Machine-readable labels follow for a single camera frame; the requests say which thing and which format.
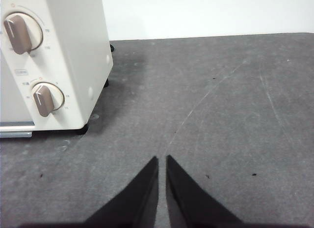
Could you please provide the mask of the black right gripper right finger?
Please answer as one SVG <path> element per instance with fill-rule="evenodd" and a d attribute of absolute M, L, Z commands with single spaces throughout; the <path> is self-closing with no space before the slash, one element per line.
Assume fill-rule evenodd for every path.
<path fill-rule="evenodd" d="M 166 196 L 173 228 L 245 227 L 241 219 L 204 191 L 171 155 L 166 157 Z"/>

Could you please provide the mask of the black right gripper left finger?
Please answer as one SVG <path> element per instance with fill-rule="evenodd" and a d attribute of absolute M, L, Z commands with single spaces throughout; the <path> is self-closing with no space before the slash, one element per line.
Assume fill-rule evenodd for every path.
<path fill-rule="evenodd" d="M 154 156 L 119 194 L 84 224 L 89 228 L 153 228 L 158 195 L 158 158 Z"/>

